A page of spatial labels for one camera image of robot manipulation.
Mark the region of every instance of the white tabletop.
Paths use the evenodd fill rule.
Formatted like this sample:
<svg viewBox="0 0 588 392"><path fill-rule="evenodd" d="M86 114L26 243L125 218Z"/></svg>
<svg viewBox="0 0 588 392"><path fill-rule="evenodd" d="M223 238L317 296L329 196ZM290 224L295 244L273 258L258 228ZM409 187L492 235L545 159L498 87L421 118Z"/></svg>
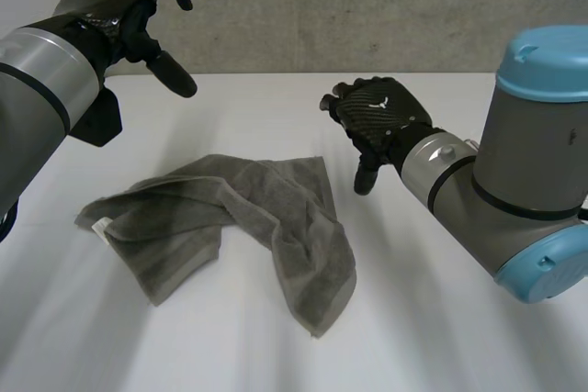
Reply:
<svg viewBox="0 0 588 392"><path fill-rule="evenodd" d="M355 78L203 75L189 100L150 76L110 78L123 133L104 149L67 140L0 246L0 390L588 390L588 283L519 304L392 167L370 196L353 193L358 153L318 106ZM480 139L492 75L397 78L436 125ZM321 339L290 316L269 251L236 227L223 231L220 259L155 308L118 256L74 225L86 203L208 153L325 158L357 286Z"/></svg>

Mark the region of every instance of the light blue end cap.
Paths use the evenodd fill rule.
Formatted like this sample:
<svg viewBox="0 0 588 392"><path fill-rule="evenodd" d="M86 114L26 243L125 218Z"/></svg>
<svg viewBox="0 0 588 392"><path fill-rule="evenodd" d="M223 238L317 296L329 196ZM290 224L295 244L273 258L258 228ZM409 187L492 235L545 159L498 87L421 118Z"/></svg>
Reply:
<svg viewBox="0 0 588 392"><path fill-rule="evenodd" d="M588 26L528 29L508 44L496 85L549 103L588 101Z"/></svg>
<svg viewBox="0 0 588 392"><path fill-rule="evenodd" d="M525 303L563 293L588 275L588 225L553 233L505 263L494 281Z"/></svg>

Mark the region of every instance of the towel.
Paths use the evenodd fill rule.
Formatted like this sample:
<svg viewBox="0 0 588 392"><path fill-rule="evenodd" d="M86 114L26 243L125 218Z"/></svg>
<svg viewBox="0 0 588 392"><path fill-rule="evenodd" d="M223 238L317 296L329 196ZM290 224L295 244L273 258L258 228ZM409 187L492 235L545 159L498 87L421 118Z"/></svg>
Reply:
<svg viewBox="0 0 588 392"><path fill-rule="evenodd" d="M251 161L206 156L85 207L76 224L103 218L108 243L154 305L219 257L221 228L239 225L266 246L288 308L322 336L356 286L356 263L337 221L322 158Z"/></svg>

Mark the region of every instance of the black cable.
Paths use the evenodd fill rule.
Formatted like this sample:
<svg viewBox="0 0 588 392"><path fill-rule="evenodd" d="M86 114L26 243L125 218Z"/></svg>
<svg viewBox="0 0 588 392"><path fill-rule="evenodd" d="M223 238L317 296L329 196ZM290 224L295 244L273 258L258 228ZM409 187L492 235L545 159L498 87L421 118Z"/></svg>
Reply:
<svg viewBox="0 0 588 392"><path fill-rule="evenodd" d="M17 215L18 200L15 202L15 205L8 210L8 213L6 213L3 218L0 218L0 242L6 239L6 236L8 236L12 228L15 226Z"/></svg>

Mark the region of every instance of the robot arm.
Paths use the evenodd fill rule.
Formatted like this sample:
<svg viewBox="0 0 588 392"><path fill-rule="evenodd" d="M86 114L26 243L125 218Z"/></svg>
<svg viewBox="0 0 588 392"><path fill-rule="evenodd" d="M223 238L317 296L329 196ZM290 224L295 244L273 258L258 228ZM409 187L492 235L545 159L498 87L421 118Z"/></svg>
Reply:
<svg viewBox="0 0 588 392"><path fill-rule="evenodd" d="M497 74L480 149L434 128L392 79L339 84L321 107L361 151L356 191L392 163L406 187L515 297L588 275L588 27L528 30Z"/></svg>
<svg viewBox="0 0 588 392"><path fill-rule="evenodd" d="M145 30L156 1L62 0L53 17L0 39L0 240L18 198L67 135L103 146L122 131L117 98L104 87L108 66L145 61L173 92L196 93Z"/></svg>

